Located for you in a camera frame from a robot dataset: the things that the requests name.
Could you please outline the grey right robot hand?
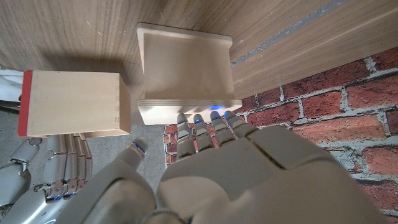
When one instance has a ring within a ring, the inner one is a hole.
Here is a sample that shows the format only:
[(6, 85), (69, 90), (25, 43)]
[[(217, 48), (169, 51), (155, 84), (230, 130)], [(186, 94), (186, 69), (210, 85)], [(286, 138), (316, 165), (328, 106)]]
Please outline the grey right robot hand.
[(62, 210), (92, 177), (86, 139), (74, 134), (47, 138), (43, 182), (31, 186), (29, 164), (41, 138), (26, 139), (1, 166), (1, 223), (57, 223)]

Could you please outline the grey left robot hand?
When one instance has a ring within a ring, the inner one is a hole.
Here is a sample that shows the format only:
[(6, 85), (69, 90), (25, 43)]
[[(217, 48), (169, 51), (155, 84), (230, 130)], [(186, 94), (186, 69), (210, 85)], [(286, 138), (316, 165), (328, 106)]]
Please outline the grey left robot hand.
[(137, 173), (135, 139), (61, 211), (58, 223), (385, 223), (345, 168), (280, 126), (259, 129), (234, 113), (194, 126), (177, 117), (177, 161), (158, 187)]

